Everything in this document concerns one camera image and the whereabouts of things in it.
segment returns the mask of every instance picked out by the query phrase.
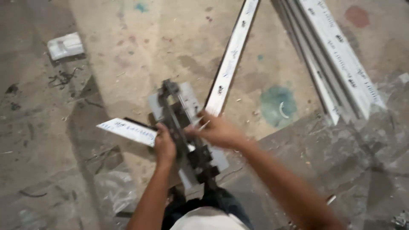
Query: person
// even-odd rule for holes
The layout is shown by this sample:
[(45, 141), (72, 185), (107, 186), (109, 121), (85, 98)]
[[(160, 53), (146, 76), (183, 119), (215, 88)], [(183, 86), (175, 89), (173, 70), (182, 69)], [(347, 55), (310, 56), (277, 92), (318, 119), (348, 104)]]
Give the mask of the person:
[[(319, 196), (304, 180), (270, 157), (266, 151), (260, 150), (256, 141), (248, 140), (243, 132), (221, 117), (214, 117), (205, 111), (199, 112), (198, 116), (202, 117), (200, 124), (207, 125), (201, 130), (190, 125), (185, 128), (186, 134), (197, 135), (214, 146), (241, 152), (265, 183), (271, 195), (299, 229), (346, 229), (326, 205), (324, 198)], [(126, 229), (253, 229), (240, 204), (222, 188), (219, 191), (206, 191), (205, 188), (201, 200), (188, 201), (176, 208), (170, 207), (173, 203), (171, 202), (166, 207), (168, 177), (176, 157), (176, 149), (168, 129), (162, 124), (157, 124), (157, 128), (158, 135), (154, 147), (157, 160), (156, 169)], [(215, 204), (217, 194), (221, 194), (221, 200), (228, 206), (227, 209)]]

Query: dark pants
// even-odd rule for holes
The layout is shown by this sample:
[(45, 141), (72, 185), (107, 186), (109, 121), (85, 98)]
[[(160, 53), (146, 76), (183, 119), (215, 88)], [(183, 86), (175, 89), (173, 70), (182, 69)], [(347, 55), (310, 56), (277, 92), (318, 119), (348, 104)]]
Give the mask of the dark pants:
[(206, 185), (202, 199), (195, 198), (186, 202), (184, 196), (174, 196), (173, 201), (165, 208), (162, 222), (162, 230), (169, 230), (175, 222), (186, 213), (199, 207), (214, 207), (227, 214), (233, 214), (241, 220), (249, 229), (254, 230), (249, 217), (244, 212), (240, 203), (223, 188), (211, 190)]

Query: concrete floor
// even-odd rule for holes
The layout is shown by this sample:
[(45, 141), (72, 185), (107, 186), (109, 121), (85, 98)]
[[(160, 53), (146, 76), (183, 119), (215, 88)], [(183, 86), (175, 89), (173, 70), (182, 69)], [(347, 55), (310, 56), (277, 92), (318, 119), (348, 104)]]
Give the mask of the concrete floor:
[[(354, 229), (385, 229), (392, 216), (409, 206), (409, 85), (398, 77), (409, 72), (409, 5), (403, 0), (327, 2), (389, 111), (375, 112), (366, 124), (328, 127), (278, 15), (269, 1), (261, 1), (225, 116), (323, 196), (336, 194), (332, 207)], [(149, 8), (135, 10), (137, 4)], [(95, 125), (124, 116), (145, 121), (146, 96), (168, 77), (189, 81), (204, 101), (241, 1), (173, 4), (0, 3), (1, 229), (27, 229), (27, 212), (42, 229), (123, 228), (126, 220), (112, 218), (99, 196), (98, 176), (125, 161), (140, 197), (155, 167), (154, 156)], [(369, 26), (358, 28), (344, 17), (351, 5), (368, 11)], [(199, 19), (189, 21), (192, 14)], [(204, 20), (207, 15), (214, 20)], [(80, 31), (86, 55), (51, 62), (46, 42), (75, 31)], [(124, 55), (129, 66), (118, 65)], [(64, 87), (49, 83), (49, 77), (75, 68), (82, 70)], [(253, 79), (256, 83), (248, 84)], [(260, 94), (274, 85), (288, 87), (298, 108), (282, 127), (252, 115), (260, 111)], [(285, 214), (245, 161), (238, 154), (226, 155), (231, 166), (218, 177), (219, 184), (243, 203), (256, 229), (285, 229)], [(189, 197), (200, 193), (200, 188), (188, 191)]]

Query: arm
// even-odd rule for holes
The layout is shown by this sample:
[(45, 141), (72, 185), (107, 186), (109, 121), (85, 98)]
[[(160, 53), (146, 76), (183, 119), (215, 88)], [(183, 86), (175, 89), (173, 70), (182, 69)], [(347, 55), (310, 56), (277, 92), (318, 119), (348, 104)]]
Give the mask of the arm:
[(158, 134), (155, 139), (156, 168), (135, 212), (126, 226), (126, 230), (160, 230), (166, 207), (169, 189), (169, 173), (176, 156), (175, 143), (168, 129), (156, 125)]
[(203, 116), (202, 124), (210, 122), (201, 131), (189, 126), (186, 132), (198, 135), (213, 145), (240, 151), (297, 226), (303, 230), (345, 229), (313, 188), (266, 151), (260, 150), (255, 141), (247, 140), (242, 132), (220, 117), (204, 111), (199, 115)]

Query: green paint stain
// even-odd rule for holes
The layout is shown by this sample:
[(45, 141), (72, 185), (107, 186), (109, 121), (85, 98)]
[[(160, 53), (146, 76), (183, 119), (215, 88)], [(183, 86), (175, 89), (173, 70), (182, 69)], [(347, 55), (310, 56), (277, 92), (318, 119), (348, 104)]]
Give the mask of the green paint stain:
[[(292, 123), (293, 114), (297, 112), (297, 105), (292, 92), (285, 87), (273, 86), (261, 93), (261, 114), (265, 120), (276, 128), (283, 128)], [(289, 118), (280, 113), (280, 104), (283, 103), (282, 111)]]
[(139, 10), (141, 13), (149, 11), (149, 9), (145, 6), (145, 4), (142, 4), (142, 3), (136, 4), (134, 8)]

